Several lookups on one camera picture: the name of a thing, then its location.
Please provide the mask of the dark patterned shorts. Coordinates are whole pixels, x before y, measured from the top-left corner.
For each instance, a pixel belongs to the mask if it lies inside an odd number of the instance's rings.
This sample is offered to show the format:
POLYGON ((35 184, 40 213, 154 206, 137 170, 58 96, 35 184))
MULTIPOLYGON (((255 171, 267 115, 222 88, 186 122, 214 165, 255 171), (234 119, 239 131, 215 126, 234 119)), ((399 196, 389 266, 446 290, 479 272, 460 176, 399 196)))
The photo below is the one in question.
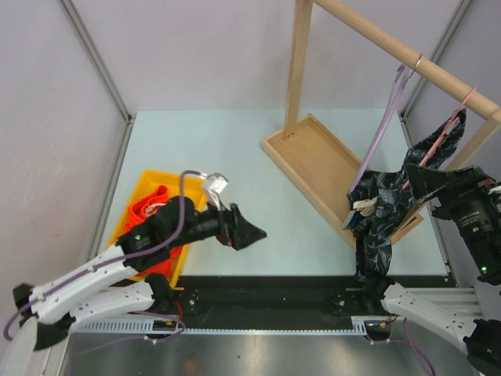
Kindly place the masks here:
POLYGON ((418 165, 443 133, 446 123, 410 147, 396 172, 364 172, 356 188, 347 194, 348 203, 375 199, 374 211, 363 216, 353 227, 355 236, 355 279, 366 283, 387 275, 392 259, 392 235, 400 227, 416 198, 405 169, 418 165))

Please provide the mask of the pink wire hanger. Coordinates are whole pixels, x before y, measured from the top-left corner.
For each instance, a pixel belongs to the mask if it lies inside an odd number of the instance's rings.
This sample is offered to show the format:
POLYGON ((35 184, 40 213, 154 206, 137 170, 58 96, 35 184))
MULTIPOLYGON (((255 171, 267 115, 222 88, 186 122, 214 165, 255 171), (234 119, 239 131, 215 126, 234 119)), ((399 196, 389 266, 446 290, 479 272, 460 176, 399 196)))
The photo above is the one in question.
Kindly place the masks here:
POLYGON ((463 102, 452 113, 451 117, 444 123, 436 132, 424 139, 423 142, 428 150, 410 151, 409 157, 404 160, 403 168, 406 169, 410 165, 418 165, 424 168, 439 168, 442 163, 452 156, 457 148, 459 140, 464 134, 466 110, 464 109, 466 102, 475 93, 477 89, 473 88, 467 94, 463 102))

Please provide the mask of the orange shorts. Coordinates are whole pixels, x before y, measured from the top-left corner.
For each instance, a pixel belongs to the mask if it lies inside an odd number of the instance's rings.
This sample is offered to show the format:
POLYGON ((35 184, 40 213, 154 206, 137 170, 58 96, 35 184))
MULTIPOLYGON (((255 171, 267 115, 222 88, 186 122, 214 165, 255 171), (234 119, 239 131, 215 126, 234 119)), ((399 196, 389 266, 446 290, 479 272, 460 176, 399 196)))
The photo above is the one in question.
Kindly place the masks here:
MULTIPOLYGON (((125 234, 133 227, 139 226, 144 222, 151 222, 157 225, 159 218, 164 214, 164 209, 169 200, 174 197, 173 193, 174 191, 169 186, 160 184, 151 193, 134 201, 127 208, 127 218, 122 233, 125 234)), ((140 278, 145 279, 147 276, 157 273, 167 277, 169 280, 172 279, 175 271, 174 263, 181 253, 182 246, 171 249, 167 259, 142 271, 135 278, 137 280, 140 278)))

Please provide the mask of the lilac wire hanger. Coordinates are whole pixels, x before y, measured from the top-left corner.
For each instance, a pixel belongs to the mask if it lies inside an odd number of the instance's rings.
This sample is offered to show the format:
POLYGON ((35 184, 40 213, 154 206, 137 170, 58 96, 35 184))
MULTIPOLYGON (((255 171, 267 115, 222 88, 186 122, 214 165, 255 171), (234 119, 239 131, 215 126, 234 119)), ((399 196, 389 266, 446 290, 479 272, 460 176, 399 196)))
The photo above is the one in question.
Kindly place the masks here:
POLYGON ((381 118, 380 124, 377 127, 364 158, 362 159, 362 163, 355 175, 355 178, 352 180, 351 185, 348 188, 349 193, 357 187, 364 172, 369 167, 369 163, 372 161, 373 156, 377 151, 377 147, 380 145, 380 142, 384 137, 384 133, 387 131, 387 127, 389 126, 393 113, 396 111, 397 106, 402 100, 407 82, 416 72, 423 57, 424 55, 421 53, 418 56, 417 61, 411 67, 407 67, 405 64, 398 67, 383 117, 381 118))

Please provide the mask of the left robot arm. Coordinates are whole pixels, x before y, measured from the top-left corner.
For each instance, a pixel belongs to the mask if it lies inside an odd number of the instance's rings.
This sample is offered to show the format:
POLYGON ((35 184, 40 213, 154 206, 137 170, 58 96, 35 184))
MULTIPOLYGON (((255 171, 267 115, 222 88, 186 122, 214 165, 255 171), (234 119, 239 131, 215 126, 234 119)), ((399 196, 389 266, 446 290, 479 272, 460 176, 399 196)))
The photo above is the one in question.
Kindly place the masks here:
POLYGON ((173 248, 213 237, 240 251, 266 236, 243 217, 237 204, 210 204, 198 211, 190 198, 175 196, 91 261, 45 285, 20 284, 13 297, 24 320, 37 319, 34 348, 40 351, 93 320, 122 313, 167 313, 174 293, 164 275, 152 273, 117 290, 111 285, 167 260, 173 248))

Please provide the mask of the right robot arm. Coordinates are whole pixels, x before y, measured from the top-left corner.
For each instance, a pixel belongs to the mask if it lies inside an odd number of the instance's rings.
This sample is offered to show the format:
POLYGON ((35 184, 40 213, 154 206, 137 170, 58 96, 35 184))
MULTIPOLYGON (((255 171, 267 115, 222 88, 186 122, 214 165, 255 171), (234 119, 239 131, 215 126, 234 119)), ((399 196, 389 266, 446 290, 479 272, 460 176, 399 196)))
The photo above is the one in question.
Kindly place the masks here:
MULTIPOLYGON (((406 169, 416 201, 437 203, 431 215, 458 230, 481 284, 500 285, 500 183, 480 167, 406 169)), ((410 320, 454 345, 482 375, 500 373, 500 321, 446 309, 390 277, 366 288, 375 306, 410 320)))

